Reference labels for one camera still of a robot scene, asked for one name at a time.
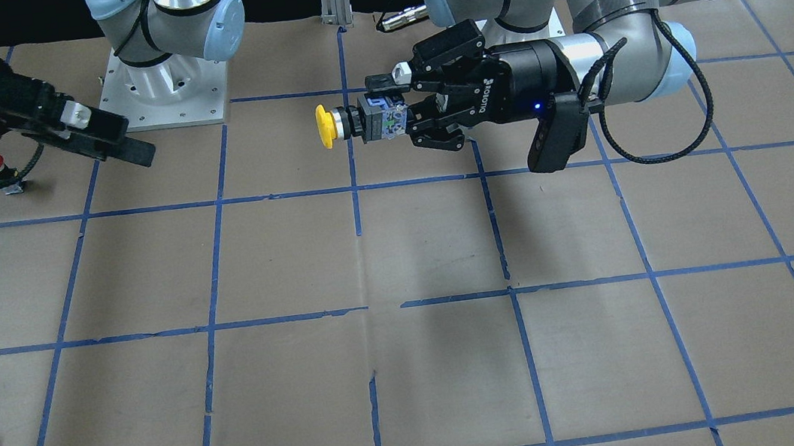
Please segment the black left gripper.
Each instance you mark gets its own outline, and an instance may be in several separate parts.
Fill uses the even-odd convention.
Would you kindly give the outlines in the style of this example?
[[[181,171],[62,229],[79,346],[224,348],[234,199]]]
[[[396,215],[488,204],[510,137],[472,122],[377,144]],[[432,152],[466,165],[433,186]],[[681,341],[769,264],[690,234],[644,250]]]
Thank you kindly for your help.
[[[466,130],[483,123],[539,119],[549,97],[574,92],[576,80],[546,39],[487,47],[473,20],[416,43],[409,62],[365,78],[366,93],[429,93],[411,105],[412,145],[461,150]]]

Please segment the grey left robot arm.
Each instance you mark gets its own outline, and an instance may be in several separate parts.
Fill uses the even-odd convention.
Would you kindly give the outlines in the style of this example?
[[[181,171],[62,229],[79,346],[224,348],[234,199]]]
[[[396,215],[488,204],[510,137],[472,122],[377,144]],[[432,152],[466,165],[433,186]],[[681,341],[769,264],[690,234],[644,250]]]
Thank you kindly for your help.
[[[688,81],[691,32],[662,8],[710,0],[424,0],[441,31],[393,73],[370,77],[344,118],[365,143],[406,135],[459,150],[465,131],[550,116],[549,98],[608,106],[672,94]]]

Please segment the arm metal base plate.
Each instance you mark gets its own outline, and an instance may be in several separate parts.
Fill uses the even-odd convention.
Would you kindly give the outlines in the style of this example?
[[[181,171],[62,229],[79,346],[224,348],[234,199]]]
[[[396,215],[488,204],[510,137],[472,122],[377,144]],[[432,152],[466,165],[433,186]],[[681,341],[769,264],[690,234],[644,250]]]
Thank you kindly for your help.
[[[228,62],[172,55],[136,68],[108,56],[101,108],[126,117],[128,132],[222,124],[229,100]]]
[[[555,8],[551,8],[544,21],[539,24],[522,26],[494,19],[478,20],[476,24],[484,36],[487,47],[558,38],[567,34]]]

